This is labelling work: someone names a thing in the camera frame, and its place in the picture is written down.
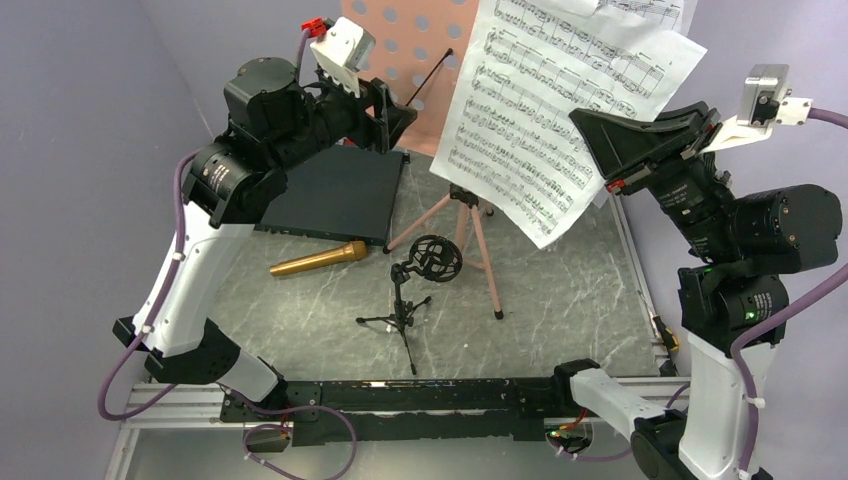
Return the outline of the pink perforated music stand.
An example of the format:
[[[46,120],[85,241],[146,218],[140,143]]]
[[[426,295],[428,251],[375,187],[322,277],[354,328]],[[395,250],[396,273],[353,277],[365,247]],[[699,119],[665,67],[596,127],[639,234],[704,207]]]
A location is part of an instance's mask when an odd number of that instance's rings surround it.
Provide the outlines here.
[[[450,0],[346,0],[342,14],[368,31],[376,40],[368,65],[361,75],[385,81],[397,104],[418,111],[418,117],[401,136],[399,146],[433,157],[439,145],[461,63],[468,49],[479,3]],[[478,261],[465,263],[485,273],[496,319],[504,318],[482,217],[494,213],[491,203],[452,185],[445,195],[405,230],[394,233],[384,248],[389,253],[451,203],[457,205],[454,243],[462,248],[473,223],[473,237],[480,249]]]

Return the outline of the printed sheet music page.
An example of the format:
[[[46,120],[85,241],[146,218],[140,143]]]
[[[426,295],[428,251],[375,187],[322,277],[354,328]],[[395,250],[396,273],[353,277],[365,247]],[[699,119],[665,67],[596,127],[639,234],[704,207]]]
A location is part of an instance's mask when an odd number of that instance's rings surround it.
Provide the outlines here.
[[[546,247],[603,185],[571,113],[651,121],[705,53],[614,6],[483,1],[430,170]]]

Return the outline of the gold microphone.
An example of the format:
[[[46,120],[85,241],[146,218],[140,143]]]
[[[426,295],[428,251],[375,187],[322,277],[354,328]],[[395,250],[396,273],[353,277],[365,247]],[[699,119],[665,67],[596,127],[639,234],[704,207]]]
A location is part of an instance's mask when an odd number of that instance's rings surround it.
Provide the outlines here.
[[[365,242],[354,240],[334,249],[283,261],[271,266],[269,273],[272,277],[288,276],[340,263],[359,261],[367,255],[368,247]]]

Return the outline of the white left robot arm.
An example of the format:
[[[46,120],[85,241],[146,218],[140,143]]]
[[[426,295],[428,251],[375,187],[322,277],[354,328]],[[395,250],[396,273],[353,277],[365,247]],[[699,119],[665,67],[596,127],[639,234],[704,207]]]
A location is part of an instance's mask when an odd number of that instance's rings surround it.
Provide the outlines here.
[[[224,97],[227,129],[177,167],[175,233],[154,287],[113,332],[128,354],[145,354],[156,381],[220,385],[272,420],[286,409],[287,382],[209,318],[214,295],[270,203],[285,192],[289,170],[343,139],[388,152],[418,113],[394,102],[380,79],[344,87],[320,72],[304,86],[298,69],[275,57],[242,65]]]

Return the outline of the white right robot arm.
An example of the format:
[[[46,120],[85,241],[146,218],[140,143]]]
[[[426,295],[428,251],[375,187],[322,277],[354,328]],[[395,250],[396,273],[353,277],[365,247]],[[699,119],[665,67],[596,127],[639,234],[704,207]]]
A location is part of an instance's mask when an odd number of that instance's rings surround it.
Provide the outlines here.
[[[606,189],[648,191],[701,261],[678,271],[691,349],[688,408],[661,408],[581,359],[557,366],[551,401],[596,414],[630,443],[650,479],[764,479],[754,457],[764,381],[786,322],[841,286],[836,272],[797,300],[785,274],[833,264],[843,228],[838,197],[801,184],[736,197],[716,168],[719,150],[767,139],[789,117],[767,99],[745,119],[704,103],[643,122],[589,109],[570,118]]]

